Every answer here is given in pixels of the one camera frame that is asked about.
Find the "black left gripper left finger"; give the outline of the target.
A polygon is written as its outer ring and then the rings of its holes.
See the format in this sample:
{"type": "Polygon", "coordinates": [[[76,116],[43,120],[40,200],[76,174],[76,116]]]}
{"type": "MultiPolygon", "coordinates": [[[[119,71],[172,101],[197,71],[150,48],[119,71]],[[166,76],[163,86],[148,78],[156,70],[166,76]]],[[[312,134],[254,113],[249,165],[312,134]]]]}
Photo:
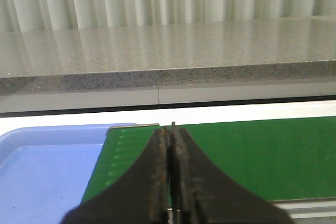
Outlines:
{"type": "Polygon", "coordinates": [[[167,223],[166,128],[111,129],[78,207],[62,223],[167,223]]]}

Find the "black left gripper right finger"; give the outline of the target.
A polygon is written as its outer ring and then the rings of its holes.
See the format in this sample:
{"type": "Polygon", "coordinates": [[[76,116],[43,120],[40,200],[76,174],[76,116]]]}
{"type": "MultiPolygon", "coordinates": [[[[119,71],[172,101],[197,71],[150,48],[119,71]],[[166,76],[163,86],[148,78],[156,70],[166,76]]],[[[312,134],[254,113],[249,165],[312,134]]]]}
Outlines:
{"type": "Polygon", "coordinates": [[[187,129],[170,128],[174,223],[292,223],[285,210],[251,193],[222,172],[187,129]]]}

